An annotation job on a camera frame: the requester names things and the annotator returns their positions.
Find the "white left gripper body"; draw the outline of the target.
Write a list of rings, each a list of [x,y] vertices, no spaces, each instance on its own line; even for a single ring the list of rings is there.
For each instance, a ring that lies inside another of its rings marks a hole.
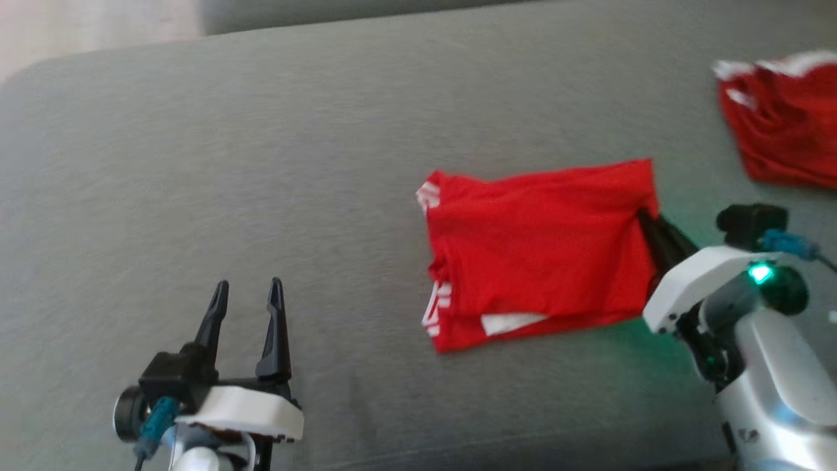
[[[213,385],[195,412],[176,425],[262,436],[273,441],[304,438],[305,418],[287,387],[273,390],[242,385]]]

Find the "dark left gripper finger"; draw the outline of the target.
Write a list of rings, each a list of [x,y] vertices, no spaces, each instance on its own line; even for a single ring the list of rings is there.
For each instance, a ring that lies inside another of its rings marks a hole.
[[[263,381],[286,383],[291,379],[290,344],[280,277],[271,280],[267,310],[270,315],[268,332],[255,375]]]
[[[227,280],[219,281],[198,328],[195,343],[203,346],[207,351],[217,351],[218,349],[220,328],[222,321],[226,318],[228,309],[229,289],[230,284]]]

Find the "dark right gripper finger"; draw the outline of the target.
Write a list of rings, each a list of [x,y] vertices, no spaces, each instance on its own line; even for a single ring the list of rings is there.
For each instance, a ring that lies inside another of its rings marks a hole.
[[[650,211],[639,211],[637,217],[657,271],[655,277],[660,279],[675,265],[675,247],[668,221],[662,215],[655,217]]]
[[[699,251],[699,247],[667,218],[658,217],[657,227],[660,230],[662,253],[667,262],[682,262]]]

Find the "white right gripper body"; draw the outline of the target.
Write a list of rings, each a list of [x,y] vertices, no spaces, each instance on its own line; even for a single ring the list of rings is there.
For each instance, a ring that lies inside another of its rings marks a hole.
[[[729,245],[700,249],[663,275],[642,317],[653,333],[670,334],[691,308],[751,265],[775,260],[776,253],[750,253]]]

